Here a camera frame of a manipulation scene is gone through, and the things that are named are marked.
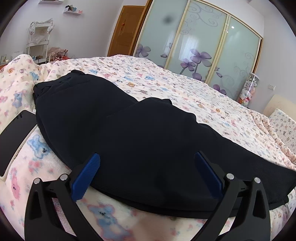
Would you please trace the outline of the black pants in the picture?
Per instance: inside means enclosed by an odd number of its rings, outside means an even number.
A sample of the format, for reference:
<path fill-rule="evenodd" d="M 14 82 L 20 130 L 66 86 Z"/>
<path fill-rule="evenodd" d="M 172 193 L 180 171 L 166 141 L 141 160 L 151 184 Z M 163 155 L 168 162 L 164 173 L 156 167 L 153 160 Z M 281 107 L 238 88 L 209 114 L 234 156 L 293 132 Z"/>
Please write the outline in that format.
<path fill-rule="evenodd" d="M 208 218 L 218 200 L 195 166 L 198 151 L 237 178 L 260 178 L 270 209 L 286 204 L 295 187 L 295 171 L 222 137 L 169 99 L 138 101 L 78 70 L 38 83 L 33 91 L 37 124 L 57 157 L 73 169 L 99 154 L 91 186 L 133 208 Z"/>

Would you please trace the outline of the black smartphone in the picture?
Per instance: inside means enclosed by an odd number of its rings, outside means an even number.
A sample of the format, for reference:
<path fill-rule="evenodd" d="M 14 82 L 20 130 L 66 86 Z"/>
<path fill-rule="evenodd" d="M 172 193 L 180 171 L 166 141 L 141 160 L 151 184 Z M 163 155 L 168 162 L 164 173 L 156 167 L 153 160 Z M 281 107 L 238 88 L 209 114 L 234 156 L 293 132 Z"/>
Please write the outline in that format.
<path fill-rule="evenodd" d="M 6 179 L 13 159 L 36 125 L 36 115 L 24 110 L 1 133 L 1 180 Z"/>

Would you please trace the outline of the teddy print pillow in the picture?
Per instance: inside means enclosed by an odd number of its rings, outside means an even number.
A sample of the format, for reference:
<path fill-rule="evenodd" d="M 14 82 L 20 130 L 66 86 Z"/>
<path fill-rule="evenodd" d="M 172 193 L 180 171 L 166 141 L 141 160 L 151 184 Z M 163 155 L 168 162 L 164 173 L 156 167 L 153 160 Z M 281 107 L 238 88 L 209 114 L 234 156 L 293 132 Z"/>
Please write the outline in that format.
<path fill-rule="evenodd" d="M 269 120 L 278 137 L 295 152 L 295 120 L 278 108 L 269 116 Z"/>

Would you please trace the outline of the beige headboard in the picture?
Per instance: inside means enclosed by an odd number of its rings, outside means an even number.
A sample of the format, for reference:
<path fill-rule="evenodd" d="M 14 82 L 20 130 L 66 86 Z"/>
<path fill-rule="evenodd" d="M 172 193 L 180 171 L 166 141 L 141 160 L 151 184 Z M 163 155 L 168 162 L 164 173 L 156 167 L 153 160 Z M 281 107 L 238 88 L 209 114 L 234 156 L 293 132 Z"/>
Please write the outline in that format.
<path fill-rule="evenodd" d="M 276 109 L 280 109 L 285 114 L 290 116 L 293 120 L 295 120 L 296 115 L 296 105 L 295 103 L 287 100 L 286 98 L 275 94 L 271 100 L 266 105 L 263 114 L 265 116 L 270 116 Z"/>

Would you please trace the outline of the clear tube of plush toys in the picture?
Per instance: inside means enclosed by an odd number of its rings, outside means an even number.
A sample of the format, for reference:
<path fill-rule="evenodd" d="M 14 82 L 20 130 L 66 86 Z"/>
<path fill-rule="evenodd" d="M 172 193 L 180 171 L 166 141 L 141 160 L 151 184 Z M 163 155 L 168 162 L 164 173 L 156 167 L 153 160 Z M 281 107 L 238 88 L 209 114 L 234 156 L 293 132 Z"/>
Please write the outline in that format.
<path fill-rule="evenodd" d="M 248 107 L 253 95 L 255 94 L 258 82 L 258 76 L 254 73 L 250 73 L 237 99 L 242 106 Z"/>

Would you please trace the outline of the pink clutter pile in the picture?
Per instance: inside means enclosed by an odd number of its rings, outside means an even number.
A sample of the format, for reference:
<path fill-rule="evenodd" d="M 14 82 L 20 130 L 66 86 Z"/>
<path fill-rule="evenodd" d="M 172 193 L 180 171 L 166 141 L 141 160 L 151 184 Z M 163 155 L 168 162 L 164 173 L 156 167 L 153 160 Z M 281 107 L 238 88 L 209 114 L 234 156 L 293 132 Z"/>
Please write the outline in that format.
<path fill-rule="evenodd" d="M 61 61 L 67 59 L 69 59 L 67 49 L 61 49 L 60 47 L 52 47 L 48 51 L 48 62 Z"/>

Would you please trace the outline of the white shelf rack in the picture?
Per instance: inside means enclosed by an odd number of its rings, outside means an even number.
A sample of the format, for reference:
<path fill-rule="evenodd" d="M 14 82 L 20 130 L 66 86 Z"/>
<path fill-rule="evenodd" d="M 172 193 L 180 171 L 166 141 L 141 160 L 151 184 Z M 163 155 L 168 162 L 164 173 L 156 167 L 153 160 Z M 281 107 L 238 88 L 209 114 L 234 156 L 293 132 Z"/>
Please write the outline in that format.
<path fill-rule="evenodd" d="M 52 18 L 44 22 L 33 21 L 28 28 L 25 53 L 30 55 L 37 64 L 48 62 L 50 33 L 53 28 Z"/>

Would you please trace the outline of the glass sliding wardrobe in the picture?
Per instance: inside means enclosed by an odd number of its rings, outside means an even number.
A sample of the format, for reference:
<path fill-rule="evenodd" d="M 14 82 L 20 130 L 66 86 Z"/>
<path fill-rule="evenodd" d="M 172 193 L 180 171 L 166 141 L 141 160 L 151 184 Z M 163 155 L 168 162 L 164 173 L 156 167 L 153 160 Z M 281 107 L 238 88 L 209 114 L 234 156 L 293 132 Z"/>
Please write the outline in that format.
<path fill-rule="evenodd" d="M 262 40 L 246 23 L 211 3 L 153 1 L 133 55 L 238 101 L 249 74 L 255 74 Z"/>

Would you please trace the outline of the wooden door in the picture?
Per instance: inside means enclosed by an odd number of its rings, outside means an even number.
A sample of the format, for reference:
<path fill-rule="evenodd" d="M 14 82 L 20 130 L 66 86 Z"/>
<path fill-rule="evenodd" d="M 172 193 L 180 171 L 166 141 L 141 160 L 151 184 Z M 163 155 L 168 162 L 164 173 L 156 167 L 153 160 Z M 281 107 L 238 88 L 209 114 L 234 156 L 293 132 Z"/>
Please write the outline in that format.
<path fill-rule="evenodd" d="M 128 55 L 144 6 L 123 6 L 118 17 L 107 56 Z"/>

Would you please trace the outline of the white wall shelf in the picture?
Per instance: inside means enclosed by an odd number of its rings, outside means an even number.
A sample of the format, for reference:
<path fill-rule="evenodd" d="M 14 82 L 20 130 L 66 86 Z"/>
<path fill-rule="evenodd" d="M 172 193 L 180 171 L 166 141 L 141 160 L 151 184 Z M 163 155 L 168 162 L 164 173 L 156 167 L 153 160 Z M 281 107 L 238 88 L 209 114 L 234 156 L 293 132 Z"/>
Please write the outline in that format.
<path fill-rule="evenodd" d="M 64 14 L 73 14 L 73 15 L 81 15 L 83 11 L 78 10 L 76 7 L 71 5 L 66 5 L 63 11 Z"/>

